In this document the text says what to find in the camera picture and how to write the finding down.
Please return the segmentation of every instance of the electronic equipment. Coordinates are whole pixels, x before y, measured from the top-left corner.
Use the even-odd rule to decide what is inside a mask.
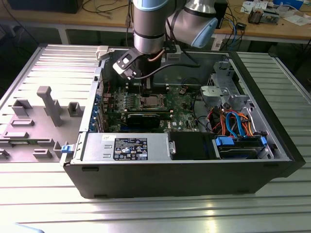
[[[311,99],[278,59],[189,52],[201,67],[163,69],[146,93],[112,67],[126,52],[39,47],[0,102],[0,163],[60,161],[85,198],[255,193],[304,165],[306,139],[289,126],[305,133],[295,101],[308,108]]]
[[[215,0],[214,8],[216,11],[215,17],[218,19],[217,29],[220,29],[224,20],[225,11],[227,10],[228,2],[226,0]]]
[[[75,14],[83,0],[7,0],[13,10],[53,11]]]
[[[275,10],[262,10],[254,8],[248,16],[248,22],[259,24],[259,23],[277,23],[280,16]]]

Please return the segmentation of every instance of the slotted metal surface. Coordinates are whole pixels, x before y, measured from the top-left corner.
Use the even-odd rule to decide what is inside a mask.
[[[255,59],[263,64],[262,57]],[[265,82],[258,84],[273,89]],[[290,80],[282,85],[297,90]],[[271,106],[281,120],[296,113],[308,120],[311,111],[307,102],[271,102]],[[310,135],[306,127],[310,125],[290,126],[288,132],[293,138]],[[0,221],[19,222],[46,233],[310,232],[311,147],[307,140],[295,140],[307,164],[253,195],[87,200],[58,163],[0,164]]]

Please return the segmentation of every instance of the wooden workbench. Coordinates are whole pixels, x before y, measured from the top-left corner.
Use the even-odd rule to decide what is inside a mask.
[[[111,0],[96,0],[96,4],[107,4]],[[275,24],[249,24],[247,22],[248,14],[240,13],[243,0],[229,0],[230,8],[233,15],[239,22],[247,24],[244,39],[248,40],[263,40],[288,43],[306,43],[311,37],[311,25],[297,26],[284,19],[280,19],[277,25]],[[102,7],[102,10],[108,10],[114,7],[126,5],[127,0],[119,0],[113,6]],[[92,2],[86,5],[86,8],[94,11]],[[301,10],[311,11],[311,7],[303,6]],[[68,44],[69,40],[66,34],[66,29],[81,29],[81,30],[96,30],[96,31],[125,31],[125,19],[127,15],[127,7],[111,12],[112,19],[108,19],[96,13],[90,13],[80,9],[76,14],[54,13],[54,12],[37,12],[37,11],[15,11],[11,13],[25,26],[34,27],[50,27],[57,28],[60,33],[63,44]],[[4,9],[2,3],[0,5],[0,20],[1,24],[16,24],[15,21]],[[214,37],[220,40],[226,38],[232,32],[227,21],[223,22],[220,29],[215,30]]]

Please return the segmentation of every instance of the power supply label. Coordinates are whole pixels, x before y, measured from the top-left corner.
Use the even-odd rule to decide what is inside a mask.
[[[113,153],[116,161],[148,160],[146,138],[116,138]]]

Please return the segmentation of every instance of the workbench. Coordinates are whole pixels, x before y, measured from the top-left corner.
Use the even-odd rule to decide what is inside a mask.
[[[96,0],[97,5],[107,3],[106,0]],[[111,9],[122,6],[127,0],[116,2],[113,7],[107,6],[101,9]],[[229,0],[230,8],[233,15],[241,23],[247,25],[244,40],[269,41],[283,43],[306,44],[311,37],[310,25],[297,26],[284,19],[280,19],[277,25],[274,24],[249,24],[247,22],[248,14],[240,14],[243,0]],[[36,11],[16,11],[7,5],[12,15],[24,26],[55,28],[58,30],[62,44],[70,44],[70,39],[66,30],[91,30],[91,31],[108,31],[108,32],[126,32],[125,20],[127,7],[122,7],[111,12],[112,19],[108,19],[96,13],[90,13],[82,8],[76,14],[54,13],[54,12],[36,12]],[[90,2],[85,8],[94,11],[94,5]],[[311,7],[305,5],[301,10],[311,11]],[[2,3],[0,3],[0,21],[1,25],[18,25],[6,12]],[[227,21],[224,21],[220,29],[215,30],[215,38],[212,50],[219,50],[222,40],[228,38],[232,30]]]
[[[70,101],[85,106],[86,98],[80,93],[90,90],[89,73],[98,66],[96,50],[95,46],[39,47],[0,100],[0,133],[14,114],[9,106],[16,98],[41,103],[36,96],[39,85],[59,89],[54,98],[63,106]],[[67,67],[57,54],[75,62]],[[255,194],[105,200],[81,197],[59,162],[0,163],[0,224],[18,222],[45,233],[309,232],[311,106],[307,102],[311,97],[292,75],[278,74],[279,69],[287,69],[278,67],[277,58],[265,53],[238,55],[307,162],[293,175],[274,179]],[[49,59],[55,60],[56,71],[75,68],[75,73],[81,73],[42,76],[51,70],[44,62]]]

